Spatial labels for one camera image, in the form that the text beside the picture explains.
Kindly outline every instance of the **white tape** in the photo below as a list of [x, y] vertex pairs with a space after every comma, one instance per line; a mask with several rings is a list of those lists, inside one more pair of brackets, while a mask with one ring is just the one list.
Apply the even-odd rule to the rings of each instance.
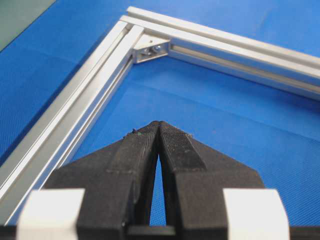
[[228, 240], [289, 240], [285, 208], [275, 189], [224, 188]]
[[32, 191], [17, 224], [17, 240], [77, 240], [76, 223], [85, 190]]

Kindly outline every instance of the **blue fabric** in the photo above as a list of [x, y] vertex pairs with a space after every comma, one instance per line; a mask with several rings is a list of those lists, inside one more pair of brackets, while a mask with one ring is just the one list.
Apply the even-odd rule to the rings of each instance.
[[165, 196], [162, 185], [161, 163], [158, 159], [155, 168], [152, 205], [150, 213], [150, 226], [166, 225]]
[[[0, 52], [0, 164], [130, 5], [320, 57], [318, 0], [57, 0]], [[292, 225], [320, 225], [319, 102], [164, 57], [132, 68], [74, 159], [153, 120], [258, 170]], [[161, 196], [152, 211], [165, 224]]]

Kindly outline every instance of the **clamp jaw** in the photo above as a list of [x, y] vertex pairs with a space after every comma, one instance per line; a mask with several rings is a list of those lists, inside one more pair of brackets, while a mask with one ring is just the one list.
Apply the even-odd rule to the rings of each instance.
[[[158, 156], [167, 226], [149, 226]], [[230, 226], [234, 219], [230, 219], [229, 202], [234, 203], [235, 199], [230, 199], [225, 190], [260, 193], [265, 186], [252, 168], [166, 122], [153, 121], [113, 144], [56, 169], [44, 188], [85, 190], [74, 221], [79, 240], [234, 240], [242, 239]], [[281, 237], [274, 239], [312, 240], [320, 236], [319, 229], [315, 228], [291, 228], [290, 236], [288, 219], [278, 199], [280, 208], [277, 209], [282, 215], [276, 215], [285, 219], [284, 227], [278, 231]], [[252, 205], [258, 206], [257, 211], [266, 209], [260, 200], [251, 199]], [[248, 203], [242, 202], [245, 208]], [[264, 210], [266, 216], [272, 216], [268, 212]], [[272, 225], [273, 220], [269, 218], [266, 222]]]

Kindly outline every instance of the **silver frame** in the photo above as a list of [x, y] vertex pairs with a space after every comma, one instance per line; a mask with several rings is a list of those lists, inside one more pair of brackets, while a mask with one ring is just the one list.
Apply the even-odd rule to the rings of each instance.
[[73, 157], [130, 70], [144, 34], [168, 40], [162, 56], [320, 100], [320, 58], [135, 7], [127, 11], [1, 166], [0, 224]]

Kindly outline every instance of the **textured surface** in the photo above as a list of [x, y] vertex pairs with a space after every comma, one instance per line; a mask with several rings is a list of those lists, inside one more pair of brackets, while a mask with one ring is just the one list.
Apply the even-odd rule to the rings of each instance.
[[[129, 5], [320, 57], [318, 0], [57, 0], [0, 52], [2, 161]], [[256, 169], [291, 224], [320, 225], [318, 102], [165, 57], [132, 68], [74, 159], [156, 119]]]

